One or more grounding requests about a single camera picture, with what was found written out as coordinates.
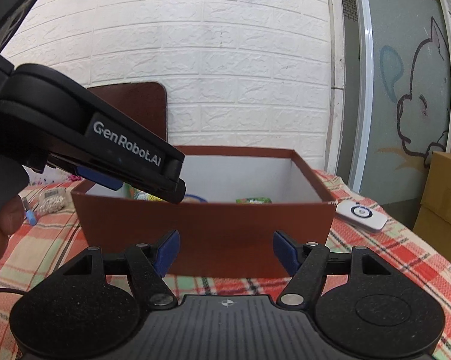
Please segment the person's left hand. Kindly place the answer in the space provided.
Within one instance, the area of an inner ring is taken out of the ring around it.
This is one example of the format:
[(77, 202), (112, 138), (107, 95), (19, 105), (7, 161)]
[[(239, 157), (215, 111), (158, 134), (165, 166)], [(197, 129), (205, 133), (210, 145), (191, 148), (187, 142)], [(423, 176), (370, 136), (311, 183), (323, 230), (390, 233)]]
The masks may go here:
[(7, 249), (8, 239), (16, 233), (24, 221), (24, 207), (19, 196), (7, 202), (0, 211), (0, 259)]

